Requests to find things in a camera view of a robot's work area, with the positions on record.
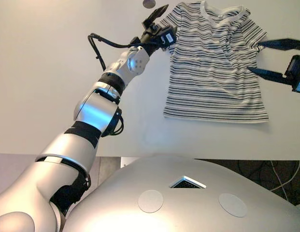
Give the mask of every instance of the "dark floor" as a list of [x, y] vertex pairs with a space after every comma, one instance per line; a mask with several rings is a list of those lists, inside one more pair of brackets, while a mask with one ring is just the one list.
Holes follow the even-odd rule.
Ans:
[[[237, 172], [255, 183], [265, 187], [266, 189], [273, 189], [280, 185], [276, 175], [273, 172], [269, 160], [221, 160], [221, 159], [204, 159], [212, 163], [222, 165], [226, 168]], [[282, 183], [288, 181], [296, 169], [299, 161], [272, 161], [276, 172], [278, 173]], [[300, 204], [300, 169], [296, 176], [288, 184], [284, 185], [288, 200], [294, 204]], [[286, 198], [282, 188], [273, 191], [275, 194]]]

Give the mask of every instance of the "striped t-shirt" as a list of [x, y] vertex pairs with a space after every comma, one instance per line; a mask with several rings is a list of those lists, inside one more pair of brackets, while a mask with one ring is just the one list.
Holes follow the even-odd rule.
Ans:
[[266, 32], [243, 6], [219, 10], [207, 2], [179, 3], [159, 25], [177, 26], [170, 46], [165, 117], [234, 123], [268, 121], [257, 76], [257, 46]]

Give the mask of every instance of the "shirt sleeve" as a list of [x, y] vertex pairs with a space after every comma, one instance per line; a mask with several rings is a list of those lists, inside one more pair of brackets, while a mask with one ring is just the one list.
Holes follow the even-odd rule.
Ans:
[[[164, 19], [162, 19], [158, 23], [158, 25], [161, 26], [162, 28], [169, 26], [169, 25], [172, 27], [177, 27], [176, 38], [178, 40], [179, 36], [180, 36], [181, 21], [182, 21], [181, 3], [179, 3], [174, 7], [174, 9], [168, 15], [166, 15], [166, 17]], [[176, 44], [177, 43], [170, 45], [169, 52], [171, 54], [173, 53]]]
[[264, 46], [257, 43], [267, 34], [262, 28], [260, 28], [253, 20], [247, 19], [241, 27], [244, 41], [249, 48], [261, 51]]

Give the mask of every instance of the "white table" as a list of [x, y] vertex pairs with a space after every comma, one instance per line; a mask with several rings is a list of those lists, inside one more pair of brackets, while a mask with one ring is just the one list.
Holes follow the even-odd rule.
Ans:
[[[178, 2], [157, 0], [157, 7], [169, 3], [170, 11]], [[300, 0], [209, 4], [243, 4], [267, 39], [300, 39]], [[0, 153], [38, 154], [72, 125], [76, 103], [102, 73], [86, 36], [127, 44], [151, 12], [142, 0], [0, 0]], [[98, 47], [107, 64], [123, 51]], [[284, 72], [296, 53], [266, 49], [258, 66]], [[260, 80], [269, 123], [227, 124], [165, 119], [168, 81], [169, 55], [158, 51], [124, 92], [125, 130], [101, 139], [100, 156], [300, 160], [300, 94], [291, 87]]]

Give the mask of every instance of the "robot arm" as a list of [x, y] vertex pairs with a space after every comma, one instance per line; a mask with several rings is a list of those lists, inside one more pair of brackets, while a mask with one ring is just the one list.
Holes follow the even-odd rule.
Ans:
[[[99, 138], [115, 135], [119, 120], [123, 123], [118, 104], [124, 89], [144, 71], [156, 50], [176, 41], [176, 28], [162, 29], [153, 23], [167, 7], [156, 9], [143, 22], [142, 37], [132, 40], [77, 104], [75, 123], [0, 194], [0, 232], [58, 232], [63, 227], [68, 208], [89, 187]], [[105, 40], [96, 34], [90, 37]]]

